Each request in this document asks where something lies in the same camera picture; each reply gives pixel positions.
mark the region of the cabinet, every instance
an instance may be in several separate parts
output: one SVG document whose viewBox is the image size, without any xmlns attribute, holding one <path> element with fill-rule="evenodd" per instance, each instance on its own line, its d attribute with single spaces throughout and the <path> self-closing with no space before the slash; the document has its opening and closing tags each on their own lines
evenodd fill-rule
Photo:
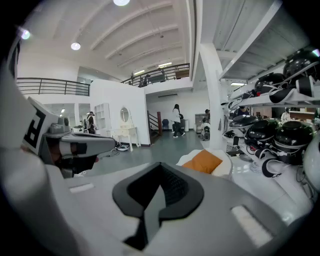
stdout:
<svg viewBox="0 0 320 256">
<path fill-rule="evenodd" d="M 102 103 L 94 107 L 96 126 L 100 130 L 100 134 L 105 137 L 110 137 L 111 120 L 109 104 Z"/>
</svg>

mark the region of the floor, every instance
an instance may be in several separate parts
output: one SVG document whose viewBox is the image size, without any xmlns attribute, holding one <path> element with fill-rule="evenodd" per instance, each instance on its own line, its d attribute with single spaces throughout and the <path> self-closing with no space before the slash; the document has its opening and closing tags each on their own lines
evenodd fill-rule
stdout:
<svg viewBox="0 0 320 256">
<path fill-rule="evenodd" d="M 184 136 L 172 138 L 170 131 L 164 131 L 162 136 L 150 147 L 133 146 L 133 151 L 119 152 L 113 155 L 106 152 L 98 155 L 99 161 L 91 170 L 83 173 L 84 176 L 95 176 L 113 173 L 134 166 L 151 162 L 166 162 L 176 164 L 180 157 L 189 154 L 192 150 L 202 150 L 204 146 L 194 131 L 188 131 Z"/>
</svg>

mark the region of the black railing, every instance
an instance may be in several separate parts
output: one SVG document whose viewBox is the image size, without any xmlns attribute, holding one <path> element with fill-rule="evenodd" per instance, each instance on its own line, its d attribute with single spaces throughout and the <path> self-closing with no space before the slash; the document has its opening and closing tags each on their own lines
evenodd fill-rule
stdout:
<svg viewBox="0 0 320 256">
<path fill-rule="evenodd" d="M 22 94 L 90 95 L 90 84 L 69 80 L 41 77 L 18 77 L 16 84 Z"/>
<path fill-rule="evenodd" d="M 189 76 L 190 63 L 179 65 L 171 65 L 167 67 L 159 67 L 156 70 L 144 72 L 136 76 L 122 81 L 123 84 L 128 84 L 136 87 L 145 87 L 154 83 L 163 83 L 168 80 L 176 80 Z"/>
</svg>

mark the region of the woman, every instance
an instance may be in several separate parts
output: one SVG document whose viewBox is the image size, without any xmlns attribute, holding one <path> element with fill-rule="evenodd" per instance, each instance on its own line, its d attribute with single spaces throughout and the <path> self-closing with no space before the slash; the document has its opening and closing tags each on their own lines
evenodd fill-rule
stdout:
<svg viewBox="0 0 320 256">
<path fill-rule="evenodd" d="M 290 121 L 290 108 L 286 107 L 285 112 L 281 115 L 281 124 L 283 125 L 285 122 Z"/>
<path fill-rule="evenodd" d="M 185 135 L 185 132 L 182 132 L 181 130 L 181 125 L 180 125 L 180 109 L 179 105 L 175 104 L 174 109 L 172 110 L 172 121 L 174 122 L 173 127 L 174 127 L 174 138 L 178 138 L 177 133 L 179 132 L 181 136 Z"/>
<path fill-rule="evenodd" d="M 88 132 L 90 134 L 95 134 L 95 129 L 97 130 L 97 126 L 94 124 L 94 113 L 92 111 L 90 111 L 89 115 L 87 116 L 88 122 L 87 122 L 87 128 L 88 128 Z"/>
</svg>

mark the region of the chair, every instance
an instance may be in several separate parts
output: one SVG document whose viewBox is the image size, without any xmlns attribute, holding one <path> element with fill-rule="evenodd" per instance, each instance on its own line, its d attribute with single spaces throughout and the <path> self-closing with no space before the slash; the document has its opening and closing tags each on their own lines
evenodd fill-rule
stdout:
<svg viewBox="0 0 320 256">
<path fill-rule="evenodd" d="M 186 120 L 184 119 L 180 119 L 180 126 L 181 126 L 181 129 L 185 129 L 185 125 L 186 125 Z"/>
<path fill-rule="evenodd" d="M 169 130 L 169 120 L 168 119 L 162 120 L 162 129 L 164 129 L 164 127 L 167 127 L 167 129 Z"/>
</svg>

